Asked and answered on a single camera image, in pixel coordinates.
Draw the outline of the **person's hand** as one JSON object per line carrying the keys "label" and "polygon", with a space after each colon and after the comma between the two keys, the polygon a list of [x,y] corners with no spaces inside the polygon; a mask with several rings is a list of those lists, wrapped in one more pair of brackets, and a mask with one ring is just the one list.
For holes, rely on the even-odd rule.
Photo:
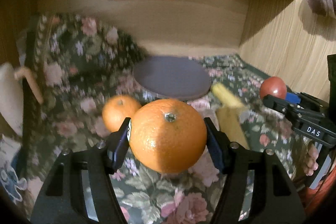
{"label": "person's hand", "polygon": [[295,162],[295,180],[303,180],[304,177],[312,176],[318,169],[317,159],[319,156],[318,149],[314,141],[303,144],[298,153],[298,159]]}

